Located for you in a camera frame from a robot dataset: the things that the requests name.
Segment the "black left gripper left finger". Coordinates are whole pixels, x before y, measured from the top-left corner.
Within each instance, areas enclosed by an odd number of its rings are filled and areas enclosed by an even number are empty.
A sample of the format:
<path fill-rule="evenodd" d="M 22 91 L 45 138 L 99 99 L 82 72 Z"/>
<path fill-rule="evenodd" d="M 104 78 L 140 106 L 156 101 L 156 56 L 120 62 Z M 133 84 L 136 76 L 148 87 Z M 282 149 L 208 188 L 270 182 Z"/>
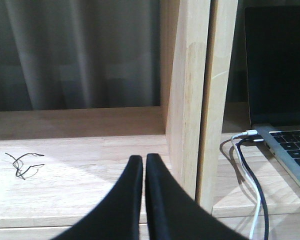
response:
<path fill-rule="evenodd" d="M 55 240 L 138 240 L 143 187 L 143 161 L 129 157 L 121 176 L 104 199 Z"/>

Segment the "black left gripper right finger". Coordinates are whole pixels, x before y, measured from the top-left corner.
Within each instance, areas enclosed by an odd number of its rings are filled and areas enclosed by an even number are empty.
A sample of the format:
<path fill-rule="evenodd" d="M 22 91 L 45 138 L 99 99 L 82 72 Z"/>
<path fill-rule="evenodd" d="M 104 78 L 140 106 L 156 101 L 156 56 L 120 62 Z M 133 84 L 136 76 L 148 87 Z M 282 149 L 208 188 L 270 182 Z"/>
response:
<path fill-rule="evenodd" d="M 145 204 L 151 240 L 243 240 L 202 209 L 177 183 L 161 157 L 146 157 Z"/>

